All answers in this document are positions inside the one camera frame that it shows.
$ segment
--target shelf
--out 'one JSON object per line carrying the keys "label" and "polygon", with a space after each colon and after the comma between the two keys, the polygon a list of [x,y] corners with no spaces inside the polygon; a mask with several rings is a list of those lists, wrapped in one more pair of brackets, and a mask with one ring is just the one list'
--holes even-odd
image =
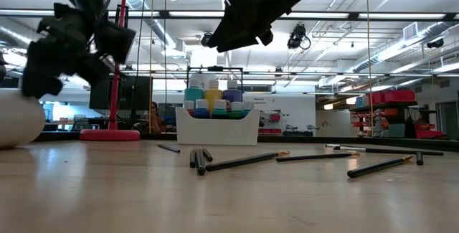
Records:
{"label": "shelf", "polygon": [[[380,103],[373,105],[373,111],[375,111],[378,108],[407,108],[409,106],[417,105],[416,101],[411,101],[411,102],[389,102],[389,103]],[[368,111],[370,110],[370,106],[365,106],[361,108],[352,108],[349,111],[351,112],[357,112],[357,111]]]}

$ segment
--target wooden table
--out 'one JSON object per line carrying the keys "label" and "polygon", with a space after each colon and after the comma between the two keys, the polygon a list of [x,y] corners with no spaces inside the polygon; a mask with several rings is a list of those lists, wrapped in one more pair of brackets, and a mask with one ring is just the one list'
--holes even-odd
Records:
{"label": "wooden table", "polygon": [[[175,142],[49,142],[0,152],[0,232],[458,232],[459,155],[346,172],[391,154],[261,163],[198,176]],[[321,144],[209,146],[215,161]]]}

